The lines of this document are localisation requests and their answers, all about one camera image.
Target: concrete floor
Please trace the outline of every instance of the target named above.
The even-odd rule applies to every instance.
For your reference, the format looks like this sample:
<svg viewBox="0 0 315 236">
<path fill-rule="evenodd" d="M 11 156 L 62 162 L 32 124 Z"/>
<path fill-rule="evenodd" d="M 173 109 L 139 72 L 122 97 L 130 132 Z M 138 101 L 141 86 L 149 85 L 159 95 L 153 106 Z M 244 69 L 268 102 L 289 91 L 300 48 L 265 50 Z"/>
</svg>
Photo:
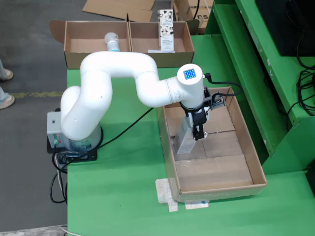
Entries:
<svg viewBox="0 0 315 236">
<path fill-rule="evenodd" d="M 55 169 L 46 153 L 46 118 L 60 106 L 66 65 L 48 22 L 117 20 L 82 12 L 85 2 L 0 0 L 0 58 L 14 72 L 13 80 L 0 85 L 17 98 L 0 111 L 0 232 L 66 224 L 66 205 L 49 198 Z M 170 0 L 157 0 L 153 11 L 169 6 Z M 61 198 L 57 188 L 54 196 Z"/>
</svg>

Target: person's foot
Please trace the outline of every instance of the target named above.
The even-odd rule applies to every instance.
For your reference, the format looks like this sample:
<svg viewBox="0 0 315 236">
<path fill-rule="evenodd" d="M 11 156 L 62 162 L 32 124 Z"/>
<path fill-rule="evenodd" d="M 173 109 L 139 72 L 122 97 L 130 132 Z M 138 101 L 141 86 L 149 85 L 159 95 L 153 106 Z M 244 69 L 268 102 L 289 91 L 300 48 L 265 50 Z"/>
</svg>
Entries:
<svg viewBox="0 0 315 236">
<path fill-rule="evenodd" d="M 6 74 L 6 79 L 4 79 L 4 80 L 10 80 L 10 79 L 13 78 L 13 72 L 12 71 L 10 71 L 8 69 L 4 69 L 4 71 L 5 71 L 5 74 Z"/>
<path fill-rule="evenodd" d="M 15 98 L 11 95 L 0 105 L 0 110 L 11 106 L 15 102 Z"/>
</svg>

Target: open cardboard box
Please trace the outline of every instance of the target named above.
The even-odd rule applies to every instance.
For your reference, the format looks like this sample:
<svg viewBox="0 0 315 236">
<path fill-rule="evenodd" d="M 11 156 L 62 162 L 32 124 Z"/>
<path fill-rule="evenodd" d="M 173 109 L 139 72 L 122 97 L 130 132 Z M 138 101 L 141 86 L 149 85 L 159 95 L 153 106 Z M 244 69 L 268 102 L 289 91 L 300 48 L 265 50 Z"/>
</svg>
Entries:
<svg viewBox="0 0 315 236">
<path fill-rule="evenodd" d="M 204 34 L 214 0 L 206 0 L 207 4 L 201 0 L 197 17 L 193 20 L 197 3 L 198 0 L 172 0 L 171 2 L 171 9 L 174 9 L 176 21 L 186 21 L 191 35 Z"/>
<path fill-rule="evenodd" d="M 210 88 L 233 93 L 231 87 Z M 172 197 L 193 202 L 258 194 L 267 185 L 237 99 L 210 112 L 204 124 L 208 136 L 198 140 L 190 154 L 176 155 L 173 139 L 184 110 L 179 103 L 158 108 L 158 121 Z"/>
<path fill-rule="evenodd" d="M 79 69 L 89 54 L 107 51 L 104 37 L 115 32 L 121 52 L 131 52 L 128 22 L 124 21 L 58 21 L 49 22 L 52 36 L 64 44 L 64 56 L 68 69 Z"/>
<path fill-rule="evenodd" d="M 175 53 L 148 53 L 148 50 L 159 50 L 157 22 L 129 22 L 129 30 L 132 51 L 148 54 L 158 67 L 180 67 L 191 63 L 194 47 L 186 22 L 174 22 Z"/>
</svg>

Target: computer monitor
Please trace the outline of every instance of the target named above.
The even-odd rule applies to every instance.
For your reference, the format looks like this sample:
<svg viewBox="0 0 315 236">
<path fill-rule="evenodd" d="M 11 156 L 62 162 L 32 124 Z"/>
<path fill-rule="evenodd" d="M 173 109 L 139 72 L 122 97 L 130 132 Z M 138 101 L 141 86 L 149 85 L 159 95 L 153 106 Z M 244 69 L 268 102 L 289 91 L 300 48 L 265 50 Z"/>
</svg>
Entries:
<svg viewBox="0 0 315 236">
<path fill-rule="evenodd" d="M 256 0 L 256 4 L 280 55 L 296 56 L 305 35 L 299 56 L 315 56 L 315 0 Z"/>
</svg>

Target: green table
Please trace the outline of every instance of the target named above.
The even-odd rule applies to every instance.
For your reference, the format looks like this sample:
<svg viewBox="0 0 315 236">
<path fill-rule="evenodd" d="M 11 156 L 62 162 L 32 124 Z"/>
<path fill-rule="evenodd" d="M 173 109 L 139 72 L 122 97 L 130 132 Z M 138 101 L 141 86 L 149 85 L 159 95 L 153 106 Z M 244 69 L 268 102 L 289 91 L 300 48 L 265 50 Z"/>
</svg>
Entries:
<svg viewBox="0 0 315 236">
<path fill-rule="evenodd" d="M 211 72 L 215 81 L 239 81 L 221 35 L 192 39 L 193 63 Z M 159 69 L 160 78 L 174 76 L 177 70 Z M 113 79 L 112 83 L 111 107 L 101 121 L 104 142 L 148 109 L 138 100 L 133 79 Z M 68 86 L 73 85 L 80 85 L 79 70 L 68 70 Z M 267 152 L 244 94 L 238 101 L 261 157 Z M 209 208 L 195 210 L 186 210 L 179 203 L 178 212 L 172 213 L 166 204 L 158 203 L 155 180 L 160 178 L 167 175 L 153 110 L 99 150 L 97 161 L 69 166 L 68 229 L 88 236 L 289 236 L 314 232 L 315 199 L 304 172 L 267 175 L 268 186 L 253 197 L 214 201 Z"/>
</svg>

